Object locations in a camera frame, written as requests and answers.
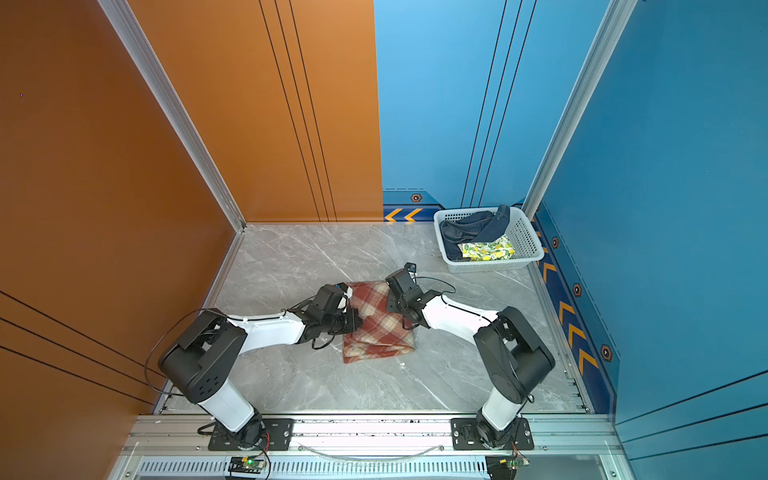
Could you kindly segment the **red plaid skirt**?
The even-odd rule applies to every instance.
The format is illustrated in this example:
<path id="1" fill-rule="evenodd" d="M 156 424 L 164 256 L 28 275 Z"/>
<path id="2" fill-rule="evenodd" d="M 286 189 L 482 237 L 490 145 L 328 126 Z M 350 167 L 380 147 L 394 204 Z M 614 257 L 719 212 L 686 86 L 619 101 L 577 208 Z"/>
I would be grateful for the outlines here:
<path id="1" fill-rule="evenodd" d="M 390 288 L 385 281 L 351 283 L 350 304 L 362 324 L 343 338 L 343 362 L 392 358 L 415 350 L 415 334 L 409 321 L 387 309 Z"/>

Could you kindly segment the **dark blue denim skirt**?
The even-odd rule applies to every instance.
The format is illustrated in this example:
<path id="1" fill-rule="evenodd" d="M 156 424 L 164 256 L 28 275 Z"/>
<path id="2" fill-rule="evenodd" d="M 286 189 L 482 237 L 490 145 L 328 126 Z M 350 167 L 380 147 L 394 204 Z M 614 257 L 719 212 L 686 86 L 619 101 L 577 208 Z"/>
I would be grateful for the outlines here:
<path id="1" fill-rule="evenodd" d="M 510 207 L 501 205 L 495 212 L 475 212 L 458 220 L 443 220 L 439 224 L 446 256 L 451 261 L 463 258 L 459 245 L 488 243 L 503 236 L 510 222 Z"/>

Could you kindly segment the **white plastic laundry basket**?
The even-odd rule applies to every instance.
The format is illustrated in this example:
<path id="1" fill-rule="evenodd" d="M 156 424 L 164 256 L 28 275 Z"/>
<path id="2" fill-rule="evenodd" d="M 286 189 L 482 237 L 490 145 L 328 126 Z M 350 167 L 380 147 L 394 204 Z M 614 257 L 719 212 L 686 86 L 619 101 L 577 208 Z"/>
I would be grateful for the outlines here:
<path id="1" fill-rule="evenodd" d="M 453 261 L 448 258 L 440 224 L 445 220 L 459 220 L 478 212 L 496 213 L 497 207 L 439 210 L 433 216 L 435 235 L 443 261 L 451 273 L 475 273 L 485 271 L 516 270 L 544 257 L 542 242 L 539 240 L 530 220 L 516 207 L 510 208 L 510 220 L 505 235 L 511 241 L 515 252 L 511 259 L 492 261 Z"/>

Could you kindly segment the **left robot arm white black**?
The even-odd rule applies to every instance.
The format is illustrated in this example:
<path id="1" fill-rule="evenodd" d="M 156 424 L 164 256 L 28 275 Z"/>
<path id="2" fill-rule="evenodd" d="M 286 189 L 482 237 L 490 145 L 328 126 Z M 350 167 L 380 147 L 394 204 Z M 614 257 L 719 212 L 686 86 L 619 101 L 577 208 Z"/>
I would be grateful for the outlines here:
<path id="1" fill-rule="evenodd" d="M 158 367 L 191 403 L 214 418 L 214 425 L 241 450 L 261 449 L 266 426 L 261 413 L 230 380 L 238 358 L 263 348 L 333 340 L 362 326 L 351 306 L 353 289 L 326 284 L 317 293 L 273 315 L 233 316 L 202 309 L 160 356 Z"/>

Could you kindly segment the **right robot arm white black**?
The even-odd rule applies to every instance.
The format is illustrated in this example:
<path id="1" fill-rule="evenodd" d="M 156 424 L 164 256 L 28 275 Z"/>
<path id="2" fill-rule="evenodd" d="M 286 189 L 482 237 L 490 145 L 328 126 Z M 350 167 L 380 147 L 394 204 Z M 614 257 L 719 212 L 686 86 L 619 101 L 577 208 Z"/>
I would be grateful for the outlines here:
<path id="1" fill-rule="evenodd" d="M 413 327 L 448 332 L 477 347 L 493 385 L 476 416 L 476 440 L 487 449 L 510 449 L 523 432 L 522 408 L 556 366 L 554 355 L 515 307 L 484 310 L 423 290 L 416 265 L 385 278 L 388 305 Z"/>

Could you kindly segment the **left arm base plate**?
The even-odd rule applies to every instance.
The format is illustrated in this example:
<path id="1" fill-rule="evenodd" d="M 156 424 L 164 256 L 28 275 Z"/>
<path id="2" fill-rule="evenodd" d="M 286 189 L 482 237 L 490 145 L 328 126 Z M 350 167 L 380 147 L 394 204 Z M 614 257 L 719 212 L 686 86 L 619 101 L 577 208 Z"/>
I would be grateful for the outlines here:
<path id="1" fill-rule="evenodd" d="M 216 421 L 210 436 L 210 451 L 287 451 L 293 436 L 292 418 L 265 418 L 249 421 L 237 432 Z"/>

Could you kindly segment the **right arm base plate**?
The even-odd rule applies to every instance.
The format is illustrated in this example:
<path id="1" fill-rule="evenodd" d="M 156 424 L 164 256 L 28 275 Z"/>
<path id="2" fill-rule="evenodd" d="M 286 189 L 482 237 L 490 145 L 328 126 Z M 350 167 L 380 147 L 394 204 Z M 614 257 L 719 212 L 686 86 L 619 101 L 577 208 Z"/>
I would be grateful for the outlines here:
<path id="1" fill-rule="evenodd" d="M 453 418 L 450 427 L 453 448 L 458 451 L 531 451 L 535 448 L 529 422 L 523 417 L 515 417 L 503 430 L 478 418 Z"/>

